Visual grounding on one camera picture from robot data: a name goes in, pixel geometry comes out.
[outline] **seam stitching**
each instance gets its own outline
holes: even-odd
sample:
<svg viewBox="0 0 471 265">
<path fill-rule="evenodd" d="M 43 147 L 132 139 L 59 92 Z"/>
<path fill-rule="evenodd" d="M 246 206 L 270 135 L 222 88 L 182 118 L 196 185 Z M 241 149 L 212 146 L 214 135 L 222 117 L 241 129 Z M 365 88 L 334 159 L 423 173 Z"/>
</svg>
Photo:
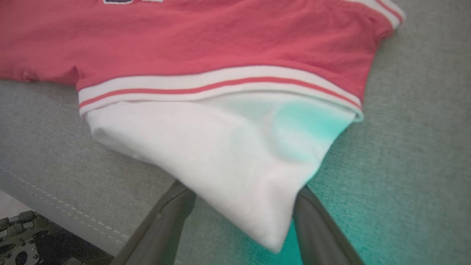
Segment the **seam stitching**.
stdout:
<svg viewBox="0 0 471 265">
<path fill-rule="evenodd" d="M 3 168 L 3 167 L 0 167 L 0 169 L 2 169 L 3 171 L 7 172 L 7 173 L 10 174 L 11 176 L 16 177 L 16 178 L 19 179 L 20 181 L 22 181 L 22 182 L 24 182 L 24 183 L 26 183 L 26 184 L 32 186 L 33 188 L 35 188 L 35 189 L 38 190 L 39 192 L 41 192 L 41 193 L 43 193 L 43 194 L 46 194 L 46 195 L 49 197 L 49 199 L 57 200 L 59 203 L 64 204 L 66 207 L 69 207 L 72 211 L 74 211 L 74 212 L 76 212 L 76 213 L 78 213 L 78 214 L 80 214 L 80 215 L 83 215 L 83 216 L 85 216 L 85 217 L 87 217 L 87 218 L 90 218 L 90 220 L 92 220 L 92 221 L 96 222 L 97 224 L 103 226 L 105 229 L 109 230 L 110 232 L 114 232 L 114 233 L 116 233 L 116 234 L 119 234 L 120 236 L 122 236 L 122 237 L 124 237 L 124 238 L 126 238 L 126 239 L 129 238 L 129 236 L 127 236 L 127 235 L 125 235 L 125 234 L 123 234 L 123 233 L 117 231 L 116 229 L 113 229 L 113 228 L 111 228 L 111 227 L 105 225 L 104 223 L 98 221 L 98 220 L 95 219 L 95 218 L 92 218 L 91 216 L 89 216 L 89 215 L 87 215 L 87 214 L 84 214 L 83 212 L 81 212 L 81 211 L 77 210 L 76 208 L 70 206 L 69 204 L 65 203 L 64 201 L 61 201 L 61 200 L 59 200 L 58 198 L 56 198 L 55 196 L 53 196 L 53 195 L 51 195 L 51 194 L 45 192 L 44 190 L 42 190 L 42 189 L 40 189 L 40 188 L 38 188 L 38 187 L 32 185 L 32 184 L 29 183 L 28 181 L 26 181 L 26 180 L 24 180 L 24 179 L 18 177 L 17 175 L 13 174 L 13 173 L 10 172 L 8 169 L 5 169 L 5 168 Z M 100 234 L 106 235 L 106 236 L 108 236 L 109 238 L 111 238 L 111 239 L 113 239 L 114 241 L 116 241 L 117 243 L 122 244 L 122 241 L 119 241 L 118 239 L 112 237 L 110 234 L 104 233 L 103 231 L 97 229 L 95 226 L 93 226 L 93 225 L 91 225 L 91 224 L 89 224 L 89 223 L 87 223 L 87 222 L 81 220 L 80 218 L 76 217 L 75 215 L 72 215 L 72 214 L 68 213 L 67 211 L 65 211 L 65 210 L 62 209 L 61 207 L 57 206 L 56 204 L 50 202 L 49 200 L 47 200 L 47 199 L 45 199 L 45 198 L 39 196 L 37 193 L 35 193 L 35 192 L 33 192 L 33 191 L 27 189 L 26 187 L 24 187 L 24 186 L 18 184 L 18 183 L 15 182 L 14 180 L 12 180 L 12 179 L 10 179 L 10 178 L 8 178 L 8 177 L 7 177 L 7 179 L 10 180 L 13 184 L 15 184 L 15 185 L 21 187 L 22 189 L 25 189 L 27 192 L 31 193 L 32 195 L 34 195 L 34 196 L 38 197 L 39 199 L 41 199 L 41 200 L 43 200 L 43 201 L 49 203 L 50 205 L 54 206 L 54 207 L 57 208 L 58 210 L 60 210 L 60 211 L 62 211 L 62 212 L 64 212 L 64 213 L 66 213 L 67 216 L 73 217 L 74 219 L 79 220 L 82 224 L 85 224 L 85 225 L 87 225 L 88 227 L 93 228 L 93 230 L 100 232 Z"/>
</svg>

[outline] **red stripe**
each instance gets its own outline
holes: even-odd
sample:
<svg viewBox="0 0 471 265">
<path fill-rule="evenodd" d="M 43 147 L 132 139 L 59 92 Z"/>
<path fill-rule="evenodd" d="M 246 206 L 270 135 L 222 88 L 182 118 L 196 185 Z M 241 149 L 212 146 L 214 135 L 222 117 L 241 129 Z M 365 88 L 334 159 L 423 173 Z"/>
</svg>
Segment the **red stripe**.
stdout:
<svg viewBox="0 0 471 265">
<path fill-rule="evenodd" d="M 387 11 L 389 11 L 390 13 L 392 13 L 395 17 L 397 17 L 399 19 L 399 21 L 401 22 L 401 24 L 404 22 L 403 21 L 403 18 L 401 16 L 401 14 L 399 14 L 396 10 L 388 7 L 385 3 L 383 3 L 383 1 L 381 0 L 375 0 L 376 2 L 378 2 L 378 4 L 380 4 L 382 7 L 384 7 Z"/>
<path fill-rule="evenodd" d="M 303 87 L 315 89 L 321 92 L 324 92 L 326 94 L 336 96 L 340 99 L 346 100 L 350 102 L 351 104 L 355 105 L 359 109 L 361 107 L 352 101 L 349 98 L 346 98 L 345 96 L 342 96 L 340 94 L 337 94 L 333 91 L 330 91 L 328 89 L 325 89 L 320 86 L 316 86 L 310 83 L 294 80 L 294 79 L 288 79 L 288 78 L 277 78 L 277 77 L 250 77 L 250 78 L 244 78 L 244 79 L 237 79 L 237 80 L 229 80 L 229 81 L 223 81 L 219 83 L 214 83 L 214 84 L 209 84 L 206 86 L 198 87 L 198 88 L 190 88 L 190 89 L 179 89 L 179 90 L 167 90 L 167 89 L 153 89 L 153 88 L 130 88 L 130 89 L 121 89 L 121 90 L 115 90 L 111 91 L 108 93 L 105 93 L 103 95 L 94 97 L 92 99 L 88 99 L 80 103 L 80 107 L 86 106 L 88 104 L 97 102 L 101 99 L 111 97 L 111 96 L 116 96 L 116 95 L 123 95 L 123 94 L 166 94 L 166 95 L 180 95 L 180 94 L 194 94 L 194 93 L 199 93 L 211 89 L 215 89 L 218 87 L 222 86 L 227 86 L 227 85 L 238 85 L 238 84 L 244 84 L 244 83 L 260 83 L 260 82 L 271 82 L 271 83 L 284 83 L 284 84 L 295 84 L 295 85 L 300 85 Z"/>
</svg>

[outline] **folded clothing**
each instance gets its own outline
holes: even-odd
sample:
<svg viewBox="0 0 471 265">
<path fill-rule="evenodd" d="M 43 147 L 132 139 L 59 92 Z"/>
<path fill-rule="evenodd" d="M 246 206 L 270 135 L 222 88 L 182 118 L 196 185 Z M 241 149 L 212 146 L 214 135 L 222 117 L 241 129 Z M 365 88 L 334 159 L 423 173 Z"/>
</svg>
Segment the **folded clothing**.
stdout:
<svg viewBox="0 0 471 265">
<path fill-rule="evenodd" d="M 277 251 L 404 18 L 390 0 L 0 1 L 0 77 L 76 85 L 97 141 Z"/>
<path fill-rule="evenodd" d="M 349 108 L 320 99 L 241 92 L 187 102 L 119 102 L 90 111 L 87 121 L 96 141 L 160 166 L 278 252 L 298 191 L 354 117 Z"/>
</svg>

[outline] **striped ribbed hem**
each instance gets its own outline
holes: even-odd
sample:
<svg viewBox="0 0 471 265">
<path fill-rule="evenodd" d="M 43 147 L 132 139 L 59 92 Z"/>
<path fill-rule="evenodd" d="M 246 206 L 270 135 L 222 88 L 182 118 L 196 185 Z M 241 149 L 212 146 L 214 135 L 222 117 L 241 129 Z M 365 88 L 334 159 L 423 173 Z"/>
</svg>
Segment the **striped ribbed hem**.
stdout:
<svg viewBox="0 0 471 265">
<path fill-rule="evenodd" d="M 396 29 L 406 19 L 406 13 L 391 0 L 341 0 L 345 2 L 361 3 L 385 16 Z"/>
<path fill-rule="evenodd" d="M 119 101 L 191 101 L 227 93 L 278 91 L 324 99 L 352 109 L 363 120 L 361 101 L 309 72 L 280 66 L 224 68 L 196 75 L 119 77 L 79 91 L 80 115 Z"/>
</svg>

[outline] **pink shirt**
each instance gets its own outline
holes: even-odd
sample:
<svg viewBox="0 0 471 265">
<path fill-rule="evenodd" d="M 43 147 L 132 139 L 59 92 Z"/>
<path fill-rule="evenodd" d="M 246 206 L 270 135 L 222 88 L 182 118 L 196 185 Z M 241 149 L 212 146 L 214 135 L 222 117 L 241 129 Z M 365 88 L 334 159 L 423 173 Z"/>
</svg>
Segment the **pink shirt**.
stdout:
<svg viewBox="0 0 471 265">
<path fill-rule="evenodd" d="M 361 116 L 376 49 L 405 16 L 389 0 L 111 1 L 1 1 L 0 77 L 74 84 L 82 114 L 277 83 Z"/>
</svg>

